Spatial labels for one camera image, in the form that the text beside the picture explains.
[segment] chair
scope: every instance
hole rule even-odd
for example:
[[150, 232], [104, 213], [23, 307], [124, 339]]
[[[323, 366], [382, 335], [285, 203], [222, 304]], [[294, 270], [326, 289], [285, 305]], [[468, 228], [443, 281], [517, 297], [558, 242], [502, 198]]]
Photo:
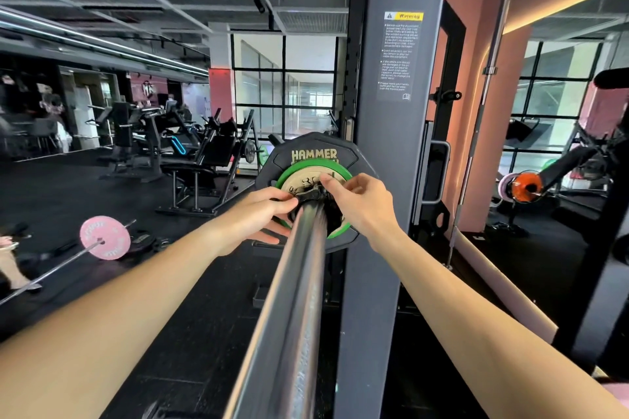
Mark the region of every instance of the chair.
[[28, 136], [36, 138], [37, 146], [43, 154], [43, 145], [46, 146], [46, 152], [52, 154], [49, 142], [54, 146], [55, 152], [58, 150], [55, 138], [57, 137], [57, 121], [52, 118], [36, 118], [30, 125]]

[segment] glass wall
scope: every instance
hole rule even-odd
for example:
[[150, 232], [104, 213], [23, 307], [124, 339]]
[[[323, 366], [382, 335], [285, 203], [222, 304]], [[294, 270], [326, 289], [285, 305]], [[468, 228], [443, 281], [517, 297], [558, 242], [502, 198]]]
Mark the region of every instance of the glass wall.
[[232, 35], [237, 122], [254, 110], [262, 138], [332, 128], [336, 37]]
[[601, 52], [598, 40], [529, 42], [511, 118], [534, 128], [526, 148], [505, 146], [499, 172], [540, 171], [558, 159], [578, 120]]

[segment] warning sticker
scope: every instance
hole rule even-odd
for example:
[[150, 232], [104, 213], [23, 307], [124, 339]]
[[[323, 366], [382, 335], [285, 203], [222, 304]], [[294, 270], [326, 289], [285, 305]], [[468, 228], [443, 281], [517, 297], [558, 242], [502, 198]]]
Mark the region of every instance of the warning sticker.
[[423, 12], [384, 12], [377, 99], [411, 101]]
[[385, 20], [424, 20], [423, 12], [384, 12]]

